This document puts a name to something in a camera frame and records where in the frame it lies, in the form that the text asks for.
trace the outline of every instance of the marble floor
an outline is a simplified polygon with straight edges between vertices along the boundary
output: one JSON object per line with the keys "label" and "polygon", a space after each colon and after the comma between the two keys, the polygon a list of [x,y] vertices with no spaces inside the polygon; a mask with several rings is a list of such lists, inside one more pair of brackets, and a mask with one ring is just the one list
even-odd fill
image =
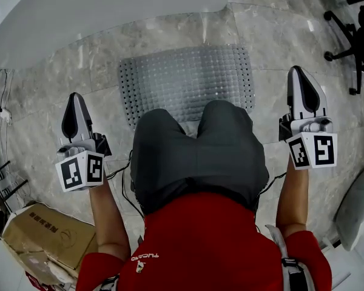
{"label": "marble floor", "polygon": [[[229,0],[216,13],[164,16],[108,29],[58,50],[32,68],[15,70],[9,74],[3,99],[13,124],[0,123],[0,163],[3,156],[11,160],[12,181],[30,181],[18,193],[18,202],[37,199],[92,222],[88,193],[63,193],[55,173],[55,126],[69,94],[83,95],[94,131],[107,136],[113,155],[105,164],[111,172],[127,163],[133,138],[120,103],[118,61],[187,46],[240,43],[251,58],[256,95],[251,117],[271,178],[286,170],[288,160],[286,144],[278,142],[278,119],[288,111],[288,70],[295,64],[304,67],[326,93],[328,115],[338,133],[339,161],[334,169],[310,171],[308,228],[319,241],[324,236],[335,238],[334,214],[363,167],[364,73],[362,94],[350,96],[348,88],[356,78],[354,61],[323,59],[324,51],[341,52],[349,45],[338,28],[323,19],[323,12],[335,10],[356,22],[356,8],[342,6],[340,0]],[[0,96],[3,88],[2,72]],[[120,175],[111,183],[134,249],[144,232],[143,222],[121,195]],[[257,225],[265,235],[264,225],[275,221],[282,183],[278,179],[261,197]]]}

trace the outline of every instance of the office chair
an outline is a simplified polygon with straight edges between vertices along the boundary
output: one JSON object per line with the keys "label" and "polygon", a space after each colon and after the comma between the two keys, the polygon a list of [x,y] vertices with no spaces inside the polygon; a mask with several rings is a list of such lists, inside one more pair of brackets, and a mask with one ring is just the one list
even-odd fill
{"label": "office chair", "polygon": [[349,94],[356,95],[361,93],[362,89],[362,71],[364,71],[364,5],[360,7],[359,24],[360,28],[356,30],[354,24],[344,25],[332,11],[324,13],[323,17],[330,21],[333,19],[340,30],[344,33],[345,37],[351,44],[349,50],[345,50],[342,53],[333,55],[331,52],[325,52],[324,57],[327,61],[333,61],[335,59],[343,58],[349,55],[354,55],[356,61],[356,73],[357,73],[357,89],[350,88]]}

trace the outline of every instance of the chair caster wheel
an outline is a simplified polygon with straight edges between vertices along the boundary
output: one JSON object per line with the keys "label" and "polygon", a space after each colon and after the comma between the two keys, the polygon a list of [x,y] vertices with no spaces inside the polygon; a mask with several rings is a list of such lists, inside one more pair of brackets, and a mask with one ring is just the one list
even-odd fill
{"label": "chair caster wheel", "polygon": [[332,52],[325,52],[323,54],[323,57],[327,60],[327,61],[333,61],[333,53]]}
{"label": "chair caster wheel", "polygon": [[330,21],[332,19],[332,11],[325,12],[323,18],[325,18],[325,21]]}

